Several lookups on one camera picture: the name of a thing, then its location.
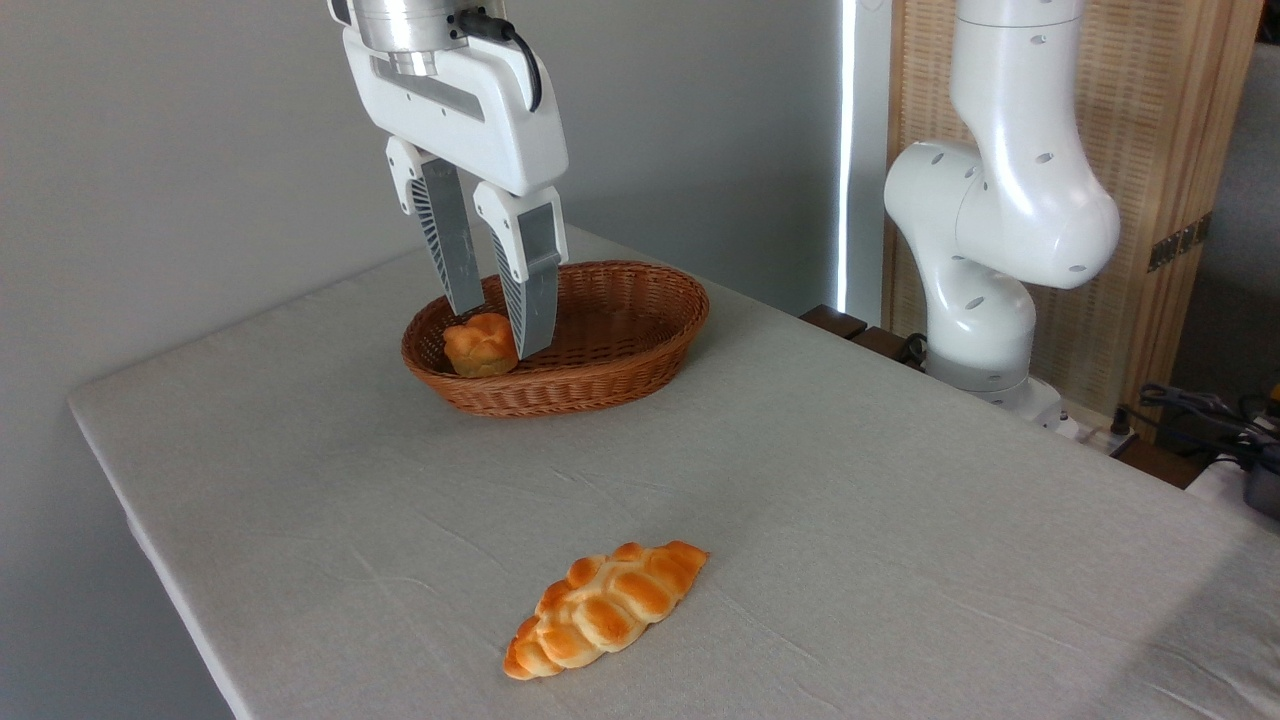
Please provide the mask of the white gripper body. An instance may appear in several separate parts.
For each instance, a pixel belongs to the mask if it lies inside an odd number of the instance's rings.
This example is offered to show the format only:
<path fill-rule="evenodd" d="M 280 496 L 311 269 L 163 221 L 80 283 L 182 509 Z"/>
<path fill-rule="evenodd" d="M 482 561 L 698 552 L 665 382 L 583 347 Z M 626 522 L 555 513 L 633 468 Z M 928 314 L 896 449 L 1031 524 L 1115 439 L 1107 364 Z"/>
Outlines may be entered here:
<path fill-rule="evenodd" d="M 434 55 L 435 74 L 403 76 L 347 28 L 343 42 L 371 122 L 512 195 L 554 184 L 570 160 L 556 92 L 540 72 L 541 101 L 530 108 L 524 54 L 475 38 Z"/>

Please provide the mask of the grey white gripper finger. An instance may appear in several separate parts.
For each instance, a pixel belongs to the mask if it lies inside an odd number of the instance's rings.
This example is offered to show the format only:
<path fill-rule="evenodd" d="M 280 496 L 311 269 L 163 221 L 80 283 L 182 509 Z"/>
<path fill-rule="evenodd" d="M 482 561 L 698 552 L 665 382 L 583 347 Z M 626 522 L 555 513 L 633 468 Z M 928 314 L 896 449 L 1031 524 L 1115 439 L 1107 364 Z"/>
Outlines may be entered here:
<path fill-rule="evenodd" d="M 558 273 L 567 260 L 561 196 L 553 187 L 515 196 L 481 182 L 474 201 L 489 225 L 517 354 L 526 359 L 554 337 Z"/>
<path fill-rule="evenodd" d="M 456 315 L 485 302 L 458 169 L 399 137 L 387 141 L 387 163 L 404 214 L 422 228 L 428 251 Z"/>

